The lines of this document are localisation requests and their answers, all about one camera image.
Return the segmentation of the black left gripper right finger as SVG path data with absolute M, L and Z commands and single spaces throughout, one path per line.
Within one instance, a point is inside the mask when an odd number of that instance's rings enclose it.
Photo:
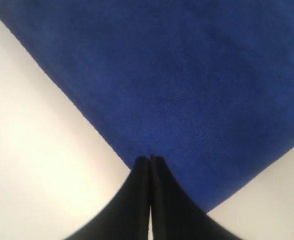
M 211 219 L 180 187 L 165 159 L 151 156 L 151 217 L 155 240 L 233 240 L 235 235 Z

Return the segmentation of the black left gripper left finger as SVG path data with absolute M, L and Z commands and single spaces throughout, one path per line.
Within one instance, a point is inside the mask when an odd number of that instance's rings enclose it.
M 150 220 L 149 159 L 138 157 L 113 199 L 68 240 L 147 240 Z

